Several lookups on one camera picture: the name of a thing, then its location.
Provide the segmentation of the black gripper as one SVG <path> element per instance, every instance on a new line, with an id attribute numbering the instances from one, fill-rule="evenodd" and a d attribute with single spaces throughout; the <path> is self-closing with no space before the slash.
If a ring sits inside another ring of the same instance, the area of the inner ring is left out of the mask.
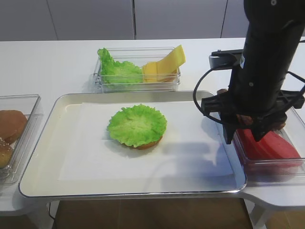
<path id="1" fill-rule="evenodd" d="M 299 91 L 281 90 L 280 83 L 271 78 L 259 78 L 258 85 L 249 79 L 239 66 L 231 67 L 229 89 L 219 95 L 201 100 L 200 112 L 209 119 L 222 124 L 226 144 L 231 144 L 240 125 L 237 116 L 252 118 L 252 135 L 260 141 L 275 123 L 286 120 L 286 111 L 291 107 L 300 109 L 305 103 L 302 88 Z"/>

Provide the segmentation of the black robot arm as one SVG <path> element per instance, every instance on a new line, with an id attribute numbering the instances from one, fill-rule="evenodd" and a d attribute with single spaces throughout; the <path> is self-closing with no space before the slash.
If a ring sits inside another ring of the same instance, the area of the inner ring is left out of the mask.
<path id="1" fill-rule="evenodd" d="M 217 51 L 212 71 L 231 70 L 226 92 L 196 103 L 206 117 L 218 113 L 224 139 L 230 144 L 237 129 L 249 129 L 256 141 L 283 124 L 290 108 L 304 105 L 304 89 L 282 90 L 289 66 L 305 29 L 302 0 L 246 0 L 249 21 L 241 50 Z"/>

